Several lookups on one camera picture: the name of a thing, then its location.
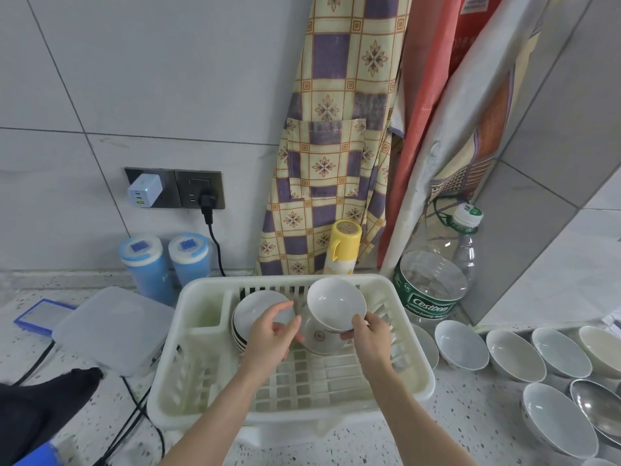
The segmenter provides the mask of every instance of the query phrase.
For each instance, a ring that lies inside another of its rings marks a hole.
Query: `checkered apron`
[[[281,133],[258,274],[323,269],[338,219],[384,229],[401,47],[411,0],[314,0]]]

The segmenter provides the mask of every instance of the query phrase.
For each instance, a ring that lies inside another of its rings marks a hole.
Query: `hand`
[[[280,311],[292,305],[293,301],[272,305],[252,324],[238,373],[248,378],[256,389],[260,388],[270,373],[287,357],[293,339],[300,342],[304,340],[298,333],[302,322],[300,316],[294,317],[286,326],[274,322]]]
[[[364,319],[356,314],[353,316],[352,324],[353,331],[341,334],[341,339],[353,338],[353,345],[365,378],[371,381],[372,378],[381,376],[386,369],[392,370],[390,362],[392,334],[388,324],[374,313],[366,313]]]

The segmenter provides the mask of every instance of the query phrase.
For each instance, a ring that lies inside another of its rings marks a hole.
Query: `white lid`
[[[453,213],[453,220],[466,227],[478,227],[483,219],[483,211],[468,203],[461,203]]]
[[[119,255],[127,266],[145,266],[161,257],[164,248],[154,235],[139,235],[120,244]]]
[[[196,263],[209,253],[209,241],[204,235],[185,232],[170,241],[168,253],[175,263],[182,265]]]
[[[132,376],[150,364],[174,313],[172,307],[112,286],[58,322],[51,337],[121,376]]]

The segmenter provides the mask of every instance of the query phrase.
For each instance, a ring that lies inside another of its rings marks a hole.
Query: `power outlet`
[[[181,205],[181,198],[179,196],[179,190],[177,189],[175,172],[173,170],[166,170],[164,168],[125,167],[125,174],[127,175],[129,184],[136,181],[136,179],[143,173],[157,174],[161,180],[161,193],[151,207],[185,207]]]
[[[221,172],[192,172],[175,170],[175,179],[181,198],[181,206],[190,209],[200,208],[198,198],[201,192],[213,188],[218,195],[215,209],[224,209],[224,188]]]

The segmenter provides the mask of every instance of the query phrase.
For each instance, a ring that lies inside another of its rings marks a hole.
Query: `yellow lid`
[[[332,261],[352,261],[358,258],[362,227],[353,220],[341,219],[332,224],[328,258]]]

